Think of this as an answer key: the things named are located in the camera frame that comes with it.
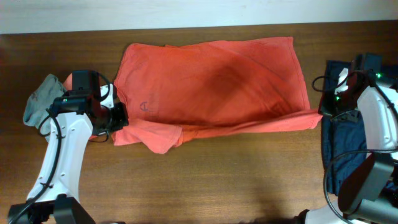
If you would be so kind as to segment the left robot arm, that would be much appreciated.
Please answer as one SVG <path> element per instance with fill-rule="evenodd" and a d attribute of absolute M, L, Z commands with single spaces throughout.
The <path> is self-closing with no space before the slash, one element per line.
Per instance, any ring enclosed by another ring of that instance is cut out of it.
<path fill-rule="evenodd" d="M 39 176 L 25 203 L 11 205 L 8 223 L 86 224 L 94 219 L 79 202 L 79 180 L 86 145 L 108 138 L 128 124 L 124 103 L 114 85 L 93 70 L 75 70 L 72 88 L 47 108 L 49 143 Z"/>

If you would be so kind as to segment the orange-red t-shirt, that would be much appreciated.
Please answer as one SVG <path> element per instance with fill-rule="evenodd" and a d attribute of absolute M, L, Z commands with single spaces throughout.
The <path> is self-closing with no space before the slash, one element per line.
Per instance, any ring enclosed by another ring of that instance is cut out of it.
<path fill-rule="evenodd" d="M 165 154 L 193 139 L 316 127 L 293 41 L 131 44 L 114 81 L 129 123 L 114 144 Z"/>

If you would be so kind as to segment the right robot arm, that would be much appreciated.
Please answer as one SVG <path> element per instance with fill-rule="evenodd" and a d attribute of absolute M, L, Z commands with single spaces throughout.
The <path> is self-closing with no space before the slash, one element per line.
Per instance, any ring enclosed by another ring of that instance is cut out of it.
<path fill-rule="evenodd" d="M 318 112 L 322 120 L 322 208 L 294 223 L 397 222 L 397 68 L 376 54 L 330 61 Z"/>

